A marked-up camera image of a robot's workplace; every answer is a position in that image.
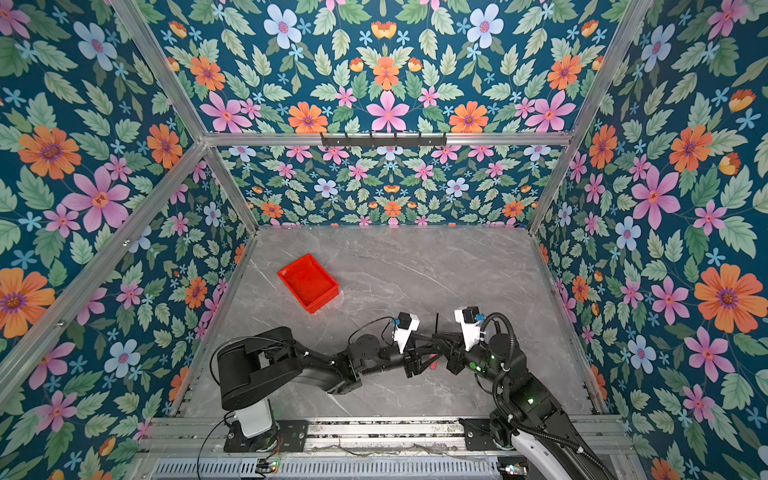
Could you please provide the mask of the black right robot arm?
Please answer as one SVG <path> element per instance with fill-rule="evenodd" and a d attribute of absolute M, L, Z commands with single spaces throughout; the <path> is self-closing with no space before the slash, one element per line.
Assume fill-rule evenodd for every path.
<path fill-rule="evenodd" d="M 500 450 L 522 458 L 498 460 L 503 479 L 614 479 L 613 473 L 576 430 L 560 401 L 528 368 L 511 320 L 504 314 L 459 310 L 459 333 L 436 331 L 433 345 L 457 375 L 472 372 L 486 380 L 494 408 L 486 427 L 472 433 L 490 437 Z"/>

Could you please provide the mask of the red plastic bin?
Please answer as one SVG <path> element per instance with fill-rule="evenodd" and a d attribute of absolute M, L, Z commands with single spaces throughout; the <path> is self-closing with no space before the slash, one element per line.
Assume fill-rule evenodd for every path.
<path fill-rule="evenodd" d="M 339 283 L 311 254 L 282 268 L 278 277 L 309 314 L 315 314 L 340 293 Z"/>

